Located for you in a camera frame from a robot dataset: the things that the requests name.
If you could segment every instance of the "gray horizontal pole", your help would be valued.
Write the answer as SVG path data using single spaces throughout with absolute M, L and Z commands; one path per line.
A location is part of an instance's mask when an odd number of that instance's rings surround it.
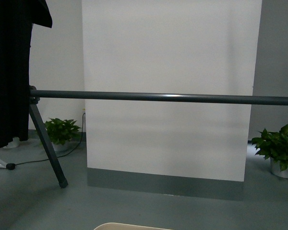
M 221 104 L 288 105 L 288 97 L 31 90 L 33 97 Z

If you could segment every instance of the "pothos plant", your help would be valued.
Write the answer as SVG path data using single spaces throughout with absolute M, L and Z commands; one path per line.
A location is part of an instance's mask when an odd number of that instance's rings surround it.
M 280 161 L 280 170 L 288 168 L 288 124 L 281 128 L 279 132 L 268 132 L 264 129 L 260 138 L 253 138 L 252 144 L 256 149 L 260 149 L 256 155 L 264 156 L 264 159 L 270 157 L 275 161 Z
M 54 144 L 64 145 L 66 141 L 79 136 L 79 126 L 75 125 L 75 120 L 60 120 L 58 118 L 50 118 L 45 122 L 47 133 L 50 141 Z

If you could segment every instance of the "black cord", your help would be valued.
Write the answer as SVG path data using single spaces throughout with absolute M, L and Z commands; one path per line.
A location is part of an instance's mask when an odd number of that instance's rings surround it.
M 81 127 L 81 137 L 80 137 L 80 141 L 79 143 L 76 145 L 75 148 L 73 148 L 69 153 L 65 154 L 65 155 L 62 155 L 62 156 L 59 156 L 57 158 L 61 158 L 61 157 L 65 157 L 69 154 L 71 154 L 76 148 L 78 148 L 78 146 L 81 144 L 82 142 L 82 139 L 83 139 L 83 123 L 84 123 L 84 115 L 85 113 L 82 114 L 82 127 Z M 21 164 L 28 164 L 28 163 L 35 163 L 35 162 L 43 162 L 43 161 L 48 161 L 49 159 L 44 159 L 44 160 L 39 160 L 39 161 L 26 161 L 26 162 L 22 162 L 22 163 L 18 163 L 18 164 L 15 164 L 15 165 L 21 165 Z

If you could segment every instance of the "black cloth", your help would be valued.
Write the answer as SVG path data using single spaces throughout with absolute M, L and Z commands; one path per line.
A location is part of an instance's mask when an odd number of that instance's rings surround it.
M 0 0 L 0 148 L 28 140 L 33 23 L 52 27 L 45 0 Z

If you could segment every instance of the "gray wall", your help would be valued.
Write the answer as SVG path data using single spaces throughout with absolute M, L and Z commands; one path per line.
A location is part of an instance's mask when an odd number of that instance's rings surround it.
M 38 90 L 84 90 L 81 0 L 47 0 L 51 29 L 34 25 L 30 51 L 30 84 Z M 81 126 L 84 100 L 41 98 L 38 108 L 48 118 L 75 119 Z M 35 129 L 29 121 L 29 128 Z
M 288 0 L 263 0 L 253 95 L 288 96 Z M 288 124 L 288 106 L 252 105 L 249 139 Z

